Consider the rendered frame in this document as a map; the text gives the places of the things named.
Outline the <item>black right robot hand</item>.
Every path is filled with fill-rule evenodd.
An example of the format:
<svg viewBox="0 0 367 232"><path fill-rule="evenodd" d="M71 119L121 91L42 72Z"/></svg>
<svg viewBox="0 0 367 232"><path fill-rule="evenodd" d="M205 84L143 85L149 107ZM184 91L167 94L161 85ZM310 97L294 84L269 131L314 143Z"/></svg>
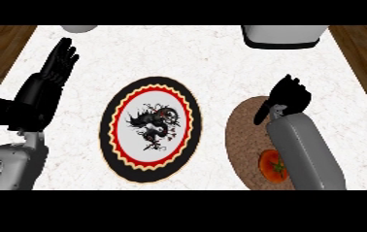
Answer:
<svg viewBox="0 0 367 232"><path fill-rule="evenodd" d="M270 92L270 97L264 101L261 108L254 117L254 124L260 125L276 105L286 106L283 115L301 113L311 102L311 93L307 91L305 86L299 83L299 79L292 79L286 75L277 82Z"/></svg>

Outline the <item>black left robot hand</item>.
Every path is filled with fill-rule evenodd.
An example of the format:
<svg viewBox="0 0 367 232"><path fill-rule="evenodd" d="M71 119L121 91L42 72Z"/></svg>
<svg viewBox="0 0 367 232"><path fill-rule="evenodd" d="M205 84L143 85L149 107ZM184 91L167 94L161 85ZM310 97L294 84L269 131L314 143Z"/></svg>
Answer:
<svg viewBox="0 0 367 232"><path fill-rule="evenodd" d="M62 38L15 99L0 98L0 125L6 125L11 131L42 132L50 124L77 61L72 39Z"/></svg>

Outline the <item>brown round placemat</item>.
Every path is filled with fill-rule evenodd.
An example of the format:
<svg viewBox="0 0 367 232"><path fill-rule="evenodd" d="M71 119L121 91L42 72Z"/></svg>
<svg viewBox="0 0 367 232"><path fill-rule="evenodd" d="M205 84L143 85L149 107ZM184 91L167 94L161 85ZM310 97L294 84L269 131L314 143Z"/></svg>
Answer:
<svg viewBox="0 0 367 232"><path fill-rule="evenodd" d="M251 190L294 190L291 179L270 182L260 171L258 160L266 149L276 149L266 124L267 116L260 125L254 124L254 117L267 96L246 99L235 108L226 128L226 148L236 175Z"/></svg>

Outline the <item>red bell pepper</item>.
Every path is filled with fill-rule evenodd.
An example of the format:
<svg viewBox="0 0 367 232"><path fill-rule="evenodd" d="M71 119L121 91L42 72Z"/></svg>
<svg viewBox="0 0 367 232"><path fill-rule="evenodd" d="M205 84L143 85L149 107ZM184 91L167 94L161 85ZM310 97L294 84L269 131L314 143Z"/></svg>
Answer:
<svg viewBox="0 0 367 232"><path fill-rule="evenodd" d="M274 183L283 182L289 177L286 164L276 149L266 149L261 152L258 168L264 178Z"/></svg>

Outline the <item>black red patterned plate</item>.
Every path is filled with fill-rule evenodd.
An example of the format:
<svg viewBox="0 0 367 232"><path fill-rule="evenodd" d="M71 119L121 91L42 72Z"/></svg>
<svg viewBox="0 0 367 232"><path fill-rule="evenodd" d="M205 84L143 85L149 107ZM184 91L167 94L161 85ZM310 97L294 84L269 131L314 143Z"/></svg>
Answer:
<svg viewBox="0 0 367 232"><path fill-rule="evenodd" d="M165 77L130 83L103 113L99 142L114 172L131 182L167 179L199 143L202 118L186 86Z"/></svg>

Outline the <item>grey rounded object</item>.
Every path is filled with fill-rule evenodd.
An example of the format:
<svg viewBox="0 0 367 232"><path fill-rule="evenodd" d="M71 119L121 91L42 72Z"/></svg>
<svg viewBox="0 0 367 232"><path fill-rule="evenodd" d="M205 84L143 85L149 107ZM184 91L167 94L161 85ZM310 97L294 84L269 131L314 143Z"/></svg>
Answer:
<svg viewBox="0 0 367 232"><path fill-rule="evenodd" d="M98 25L62 25L62 28L70 32L70 33L86 33L92 31Z"/></svg>

